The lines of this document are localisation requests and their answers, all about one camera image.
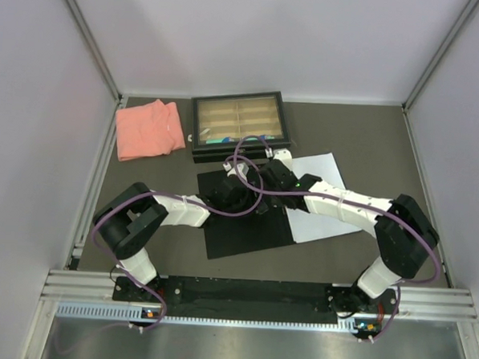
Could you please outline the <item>black ring binder folder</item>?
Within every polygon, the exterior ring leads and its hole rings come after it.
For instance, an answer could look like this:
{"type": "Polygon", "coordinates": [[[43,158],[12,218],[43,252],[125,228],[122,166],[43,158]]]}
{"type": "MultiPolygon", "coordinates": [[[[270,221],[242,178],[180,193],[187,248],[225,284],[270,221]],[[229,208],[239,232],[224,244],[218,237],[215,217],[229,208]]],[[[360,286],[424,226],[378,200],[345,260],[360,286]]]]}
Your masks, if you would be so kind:
{"type": "MultiPolygon", "coordinates": [[[[197,184],[205,204],[206,191],[226,177],[224,170],[200,173],[197,184]]],[[[294,243],[286,210],[271,205],[269,196],[262,197],[259,206],[252,212],[235,217],[211,214],[204,226],[205,247],[208,259],[220,259],[294,243]]]]}

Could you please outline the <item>white paper sheet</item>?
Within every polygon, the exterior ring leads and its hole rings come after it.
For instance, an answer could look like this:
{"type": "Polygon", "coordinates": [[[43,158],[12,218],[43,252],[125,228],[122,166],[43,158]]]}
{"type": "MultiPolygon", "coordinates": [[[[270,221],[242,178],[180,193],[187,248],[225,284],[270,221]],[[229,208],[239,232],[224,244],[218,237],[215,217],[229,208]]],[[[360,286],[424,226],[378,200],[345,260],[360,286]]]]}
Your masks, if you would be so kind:
{"type": "MultiPolygon", "coordinates": [[[[292,167],[297,177],[309,173],[322,178],[335,187],[345,188],[333,153],[295,158],[292,167]]],[[[286,213],[295,243],[307,243],[360,232],[358,227],[341,222],[331,216],[308,214],[301,210],[291,209],[286,209],[286,213]]]]}

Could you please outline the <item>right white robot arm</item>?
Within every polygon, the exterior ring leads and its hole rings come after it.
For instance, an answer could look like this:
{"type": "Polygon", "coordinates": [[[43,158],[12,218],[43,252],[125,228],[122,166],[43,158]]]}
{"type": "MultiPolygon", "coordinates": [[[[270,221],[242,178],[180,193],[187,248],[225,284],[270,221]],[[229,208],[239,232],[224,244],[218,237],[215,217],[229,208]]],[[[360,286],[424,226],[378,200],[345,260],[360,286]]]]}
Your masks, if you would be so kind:
{"type": "Polygon", "coordinates": [[[380,256],[349,290],[348,311],[373,309],[389,287],[402,281],[426,284],[440,277],[435,252],[440,238],[414,198],[372,198],[312,174],[297,177],[281,160],[269,160],[260,175],[267,193],[286,208],[356,226],[378,243],[380,256]]]}

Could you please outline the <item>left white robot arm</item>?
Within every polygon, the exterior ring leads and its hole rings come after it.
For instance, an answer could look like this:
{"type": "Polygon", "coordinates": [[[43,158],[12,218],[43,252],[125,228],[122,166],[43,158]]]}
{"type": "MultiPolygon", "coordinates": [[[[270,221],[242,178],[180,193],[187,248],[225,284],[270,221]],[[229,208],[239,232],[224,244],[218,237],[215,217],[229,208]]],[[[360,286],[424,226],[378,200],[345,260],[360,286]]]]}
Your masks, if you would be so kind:
{"type": "Polygon", "coordinates": [[[159,227],[200,228],[217,216],[241,218],[253,213],[261,199],[235,174],[198,195],[166,194],[137,182],[95,213],[93,241],[97,235],[102,238],[116,266],[132,279],[132,292],[141,300],[151,300],[159,282],[145,247],[159,227]]]}

